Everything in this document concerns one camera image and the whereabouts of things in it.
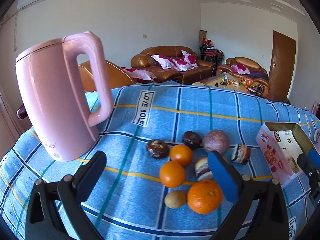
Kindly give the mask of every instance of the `wooden coffee table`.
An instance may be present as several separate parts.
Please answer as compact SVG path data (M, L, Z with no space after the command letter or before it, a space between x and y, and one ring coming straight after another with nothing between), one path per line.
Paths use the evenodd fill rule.
M216 76L212 76L210 78L201 80L199 82L193 83L193 85L197 85L197 86L207 86L207 87L216 87L215 84L218 83L218 88L222 88L222 89L230 89L230 90L237 90L243 93L248 93L248 94L253 94L255 95L256 92L253 92L251 90L249 90L248 88L245 88L242 85L239 85L239 87L234 86L233 84L231 85L220 85L220 83L224 80L224 76L228 76L228 78L230 80L236 80L239 82L239 79L228 74L228 73L222 73Z

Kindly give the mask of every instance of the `mandarin orange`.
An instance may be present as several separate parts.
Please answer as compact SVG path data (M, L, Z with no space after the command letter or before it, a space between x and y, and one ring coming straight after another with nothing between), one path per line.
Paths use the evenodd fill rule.
M166 187L179 187L186 180L184 168L175 161L169 161L162 165L160 169L160 180Z
M193 153L188 146L177 144L170 149L170 158L185 167L192 162Z
M220 206L223 193L212 180L202 180L193 184L188 192L188 205L198 214L208 214Z

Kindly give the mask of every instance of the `pink pillow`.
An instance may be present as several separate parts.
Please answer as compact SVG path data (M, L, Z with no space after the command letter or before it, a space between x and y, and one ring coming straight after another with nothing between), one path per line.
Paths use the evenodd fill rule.
M131 78L140 78L143 80L154 80L157 76L150 71L140 69L140 68L125 68L121 67L121 69L126 72Z
M239 73L240 75L250 74L249 69L243 64L232 65L231 67L233 72Z
M152 55L151 57L155 59L163 69L166 69L166 68L177 69L172 59L170 59L169 57L166 57L163 55Z
M182 60L180 58L173 58L172 61L177 66L178 71L187 71L190 69L194 69L194 67L191 66L188 62L185 62L184 60Z
M191 55L190 53L181 50L182 55L183 55L183 60L187 63L189 63L191 66L196 67L197 66L197 60L196 57Z

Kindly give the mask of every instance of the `brown leather sofa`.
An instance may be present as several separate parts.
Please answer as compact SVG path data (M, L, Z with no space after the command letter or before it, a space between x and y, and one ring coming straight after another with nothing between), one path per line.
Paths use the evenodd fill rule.
M106 60L105 62L109 75L109 87L111 89L117 87L130 86L134 84L134 80L120 67L118 67L116 64L113 64L110 61ZM79 65L79 72L84 91L96 91L96 86L93 81L93 75L90 67L90 61L81 63Z
M226 72L228 74L231 74L235 77L242 77L243 75L239 74L239 73L234 73L232 71L231 66L232 65L236 65L236 64L243 64L245 65L249 71L262 71L265 74L268 74L267 71L261 67L257 62L253 61L252 59L246 58L246 57L235 57L235 58L228 58L226 60L226 64L225 65L220 65L217 66L217 72L216 75L221 74L222 72ZM259 93L259 95L262 98L268 98L268 94L269 94L269 90L270 90L270 84L268 81L262 79L262 78L255 78L253 79L254 82L256 82L258 84L258 86L260 86L262 92Z
M167 57L182 58L182 49L196 57L199 67L195 67L194 69L183 72L179 72L175 69L163 69L159 66L159 63L151 57L152 55L164 55ZM145 68L145 70L152 72L157 76L155 81L158 83L174 80L181 84L192 84L202 79L211 77L213 68L216 67L216 64L198 59L197 54L194 53L192 49L187 47L158 46L145 49L140 52L140 54L134 56L131 60L131 67Z

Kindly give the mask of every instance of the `blue checkered bedsheet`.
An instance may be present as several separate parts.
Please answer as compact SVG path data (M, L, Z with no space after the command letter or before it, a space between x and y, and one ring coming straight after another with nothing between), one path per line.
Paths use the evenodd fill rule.
M141 90L155 92L147 127L131 123ZM167 82L117 88L112 94L111 116L98 125L97 142L79 159L67 163L52 160L33 129L25 132L7 153L0 171L0 213L19 239L24 239L34 181L37 178L59 181L66 174L74 174L97 150L107 154L107 166L82 207L105 239L209 239L232 204L223 200L221 206L208 215L196 214L188 205L176 210L166 208L164 197L171 189L160 183L159 169L168 158L154 160L148 156L146 143L160 138L174 146L181 143L187 130L203 137L212 129L220 129L230 138L227 157L235 144L246 144L252 150L249 163L245 166L235 163L236 169L256 180L269 180L270 170L255 141L261 124L264 121L297 122L308 132L307 117L312 141L315 130L320 128L319 120L307 110L232 90ZM87 93L86 97L92 111L99 108L96 92ZM194 151L195 158L205 154L202 148ZM193 165L186 167L186 172L187 180L179 187L185 192L196 181ZM297 230L314 211L309 192L305 175L284 189L288 217L296 216ZM257 202L252 205L237 238L247 231L256 205ZM68 233L77 238L61 203L58 209Z

